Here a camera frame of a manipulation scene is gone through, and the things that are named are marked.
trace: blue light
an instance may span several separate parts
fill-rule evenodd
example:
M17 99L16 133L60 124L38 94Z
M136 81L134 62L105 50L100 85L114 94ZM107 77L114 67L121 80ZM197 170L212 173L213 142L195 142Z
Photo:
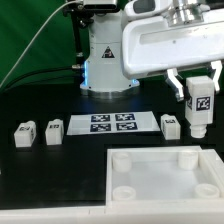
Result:
M84 85L87 86L88 84L88 66L87 61L84 62Z
M137 83L138 83L138 80L133 79L133 80L132 80L132 83L133 83L133 84L137 84Z

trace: black table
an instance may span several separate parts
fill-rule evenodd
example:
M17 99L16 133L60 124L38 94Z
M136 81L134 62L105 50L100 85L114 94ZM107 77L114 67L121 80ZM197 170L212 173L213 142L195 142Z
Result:
M216 149L224 159L224 94L215 99L214 123L206 137L193 139L184 118L185 104L177 103L163 81L142 82L139 94L118 100L80 95L73 85L18 87L0 96L0 209L104 205L108 148L200 145ZM153 111L158 124L163 114L175 115L181 140L166 141L162 132L64 136L60 146L47 146L49 121L71 115ZM30 149L16 149L14 132L22 122L37 124Z

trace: metal bracket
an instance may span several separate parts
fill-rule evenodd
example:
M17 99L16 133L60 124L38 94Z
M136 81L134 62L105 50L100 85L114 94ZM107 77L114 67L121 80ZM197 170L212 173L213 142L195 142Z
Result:
M184 100L184 88L183 85L176 78L178 71L176 68L168 69L165 75L166 83L174 90L177 101Z
M213 62L211 62L211 67L213 70L211 79L213 80L214 85L215 85L215 92L216 92L216 94L218 94L220 92L219 78L222 73L222 62L220 60L213 61Z

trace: green background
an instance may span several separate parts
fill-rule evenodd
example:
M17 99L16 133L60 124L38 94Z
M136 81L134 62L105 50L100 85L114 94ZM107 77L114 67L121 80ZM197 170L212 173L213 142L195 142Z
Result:
M121 7L128 0L120 0ZM0 80L14 65L25 47L29 44L40 26L49 15L64 3L64 0L0 0ZM85 57L88 57L88 31L81 32ZM7 80L10 81L24 73L75 64L75 44L71 19L59 12L40 34L22 62ZM67 75L59 72L55 75ZM205 70L187 72L185 76L204 75ZM43 79L43 74L26 81Z

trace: white card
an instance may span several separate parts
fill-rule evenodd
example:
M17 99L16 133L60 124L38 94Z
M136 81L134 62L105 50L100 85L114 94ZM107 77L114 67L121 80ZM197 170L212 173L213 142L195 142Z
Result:
M160 131L152 112L73 115L67 135Z

